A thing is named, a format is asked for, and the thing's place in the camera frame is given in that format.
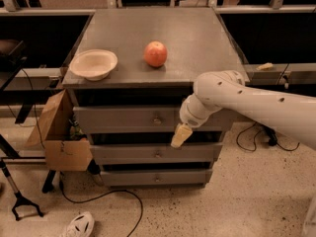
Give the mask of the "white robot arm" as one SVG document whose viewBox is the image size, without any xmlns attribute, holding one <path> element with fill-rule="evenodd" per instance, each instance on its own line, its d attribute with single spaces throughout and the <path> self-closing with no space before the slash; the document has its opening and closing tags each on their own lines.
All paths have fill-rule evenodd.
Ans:
<svg viewBox="0 0 316 237">
<path fill-rule="evenodd" d="M 316 99 L 247 87 L 234 70 L 206 72 L 180 108 L 171 146 L 179 148 L 214 113 L 228 109 L 316 149 Z"/>
</svg>

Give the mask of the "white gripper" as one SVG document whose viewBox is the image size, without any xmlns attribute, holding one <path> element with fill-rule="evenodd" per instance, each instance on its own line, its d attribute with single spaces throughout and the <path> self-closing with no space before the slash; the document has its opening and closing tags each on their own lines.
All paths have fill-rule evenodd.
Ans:
<svg viewBox="0 0 316 237">
<path fill-rule="evenodd" d="M 192 128 L 205 124 L 209 117 L 220 111 L 214 105 L 206 106 L 195 94 L 189 95 L 180 107 L 180 120 L 172 137 L 171 146 L 179 148 L 192 135 Z"/>
</svg>

